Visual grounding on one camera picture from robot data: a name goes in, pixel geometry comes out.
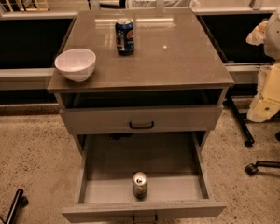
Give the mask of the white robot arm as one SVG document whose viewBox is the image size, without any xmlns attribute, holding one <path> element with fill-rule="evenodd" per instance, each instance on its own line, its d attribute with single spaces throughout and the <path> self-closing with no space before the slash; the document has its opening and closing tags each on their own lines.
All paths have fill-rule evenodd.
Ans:
<svg viewBox="0 0 280 224">
<path fill-rule="evenodd" d="M 269 120 L 280 111 L 280 6 L 267 20 L 248 34 L 250 45 L 264 45 L 264 53 L 274 59 L 268 68 L 260 68 L 257 94 L 253 98 L 247 118 L 253 122 Z"/>
</svg>

